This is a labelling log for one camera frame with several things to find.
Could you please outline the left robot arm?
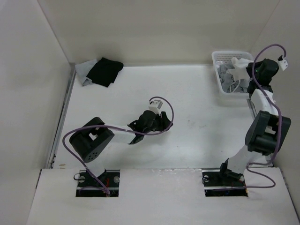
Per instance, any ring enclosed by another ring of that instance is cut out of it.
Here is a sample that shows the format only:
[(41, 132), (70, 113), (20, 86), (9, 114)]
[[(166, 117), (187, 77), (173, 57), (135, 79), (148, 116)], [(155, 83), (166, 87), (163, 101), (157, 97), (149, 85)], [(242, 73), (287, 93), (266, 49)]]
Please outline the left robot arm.
[(106, 170), (96, 168), (92, 171), (87, 164), (96, 160), (110, 142), (137, 144), (146, 135), (159, 135), (168, 131), (173, 125), (173, 119), (169, 120), (166, 112), (146, 110), (137, 120), (122, 128), (107, 125), (95, 117), (83, 127), (70, 132), (69, 142), (78, 154), (76, 158), (86, 167), (90, 183), (107, 192), (109, 183), (105, 181)]

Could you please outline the white tank top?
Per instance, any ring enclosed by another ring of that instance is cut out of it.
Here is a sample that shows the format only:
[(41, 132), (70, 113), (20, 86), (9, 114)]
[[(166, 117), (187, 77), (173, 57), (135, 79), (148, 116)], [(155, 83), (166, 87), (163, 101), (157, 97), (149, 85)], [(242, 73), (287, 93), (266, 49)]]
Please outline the white tank top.
[(250, 82), (250, 76), (247, 72), (247, 67), (253, 61), (244, 58), (237, 59), (236, 57), (233, 57), (231, 62), (233, 69), (227, 70), (227, 72), (233, 77), (233, 83), (229, 87), (229, 92), (237, 92), (239, 88), (242, 88), (243, 91), (247, 90)]

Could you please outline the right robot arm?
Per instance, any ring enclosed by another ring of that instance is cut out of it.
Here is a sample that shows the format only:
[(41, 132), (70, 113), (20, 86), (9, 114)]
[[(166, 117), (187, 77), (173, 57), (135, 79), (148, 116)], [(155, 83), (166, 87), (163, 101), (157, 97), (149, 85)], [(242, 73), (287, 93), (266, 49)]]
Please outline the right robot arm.
[(250, 63), (246, 70), (251, 77), (247, 92), (255, 117), (246, 133), (245, 145), (221, 164), (217, 180), (225, 186), (240, 180), (249, 166), (259, 165), (260, 157), (275, 156), (291, 125), (291, 119), (282, 116), (273, 100), (270, 82), (279, 70), (278, 63), (264, 59)]

